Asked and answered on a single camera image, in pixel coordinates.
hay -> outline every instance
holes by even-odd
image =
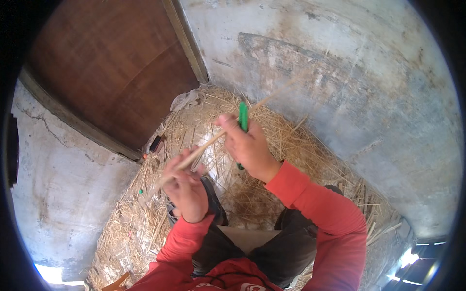
[[[204,144],[220,130],[212,125],[218,115],[238,110],[240,98],[234,92],[208,86],[200,88],[198,94],[197,106],[170,114],[149,140],[148,145],[156,135],[163,136],[164,148],[158,155],[148,154],[105,225],[89,270],[94,288],[107,286],[126,271],[130,271],[127,286],[131,286],[147,272],[149,262],[155,261],[170,230],[165,194],[155,187],[166,161],[183,148]],[[363,181],[307,130],[306,118],[294,124],[266,106],[254,111],[250,118],[262,124],[269,149],[277,160],[287,159],[315,183],[340,185],[346,197],[365,204],[362,208],[371,211],[368,216],[376,220],[380,208],[377,197],[364,198]],[[216,187],[230,226],[273,229],[284,206],[261,181],[237,169],[223,142],[222,137],[209,146],[193,168],[199,162],[206,165],[206,174]],[[310,270],[303,272],[293,290],[299,290],[311,278]]]

black object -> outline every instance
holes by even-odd
[[[8,124],[8,185],[13,187],[18,178],[18,168],[20,165],[20,138],[18,135],[18,119],[10,114],[10,122]]]
[[[162,138],[159,135],[156,136],[154,142],[151,144],[151,147],[149,148],[149,151],[151,151],[152,153],[155,152],[161,140]]]
[[[226,212],[223,209],[223,206],[220,204],[217,194],[215,194],[212,182],[210,182],[207,176],[202,176],[201,182],[207,192],[207,199],[209,201],[209,211],[211,213],[215,213],[215,218],[213,219],[213,222],[216,225],[228,226],[228,218],[226,217]]]
[[[37,272],[16,224],[10,185],[17,163],[10,112],[16,79],[40,28],[60,2],[57,0],[0,1],[0,282],[1,289],[49,290]]]

leg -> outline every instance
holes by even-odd
[[[238,248],[214,223],[209,227],[199,251],[192,256],[194,277],[205,275],[219,263],[233,257],[245,257]]]
[[[207,192],[209,210],[215,213],[215,218],[204,237],[201,248],[192,256],[192,265],[194,267],[193,277],[207,274],[216,265],[230,258],[246,256],[245,253],[217,227],[217,224],[228,226],[225,210],[220,205],[220,201],[209,179],[202,176],[201,181]],[[167,210],[168,221],[171,227],[173,227],[178,220],[178,218],[173,215],[173,209],[174,205],[169,203],[167,205]]]
[[[335,186],[326,188],[342,195]],[[317,226],[300,211],[285,209],[275,224],[282,230],[265,245],[254,249],[248,258],[255,262],[269,280],[287,288],[315,258]]]

red sleeve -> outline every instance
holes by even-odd
[[[285,161],[265,186],[319,228],[313,276],[303,290],[357,290],[366,259],[367,226],[359,208]]]
[[[157,254],[157,261],[149,263],[149,270],[129,290],[171,290],[173,286],[192,282],[192,255],[197,252],[209,230],[214,215],[199,223],[186,222],[182,217],[175,223],[165,246]]]

right hand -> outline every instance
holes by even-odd
[[[206,216],[209,210],[206,189],[201,182],[204,165],[200,164],[195,172],[191,172],[191,165],[184,170],[176,170],[176,167],[186,159],[198,146],[194,145],[191,150],[183,152],[172,158],[164,169],[163,176],[174,177],[165,183],[164,191],[175,204],[175,216],[182,216],[189,223],[198,223]]]
[[[225,147],[233,159],[240,163],[251,176],[269,183],[278,173],[281,163],[268,149],[267,139],[259,123],[248,119],[248,131],[244,132],[233,114],[220,115],[214,122],[226,131]]]

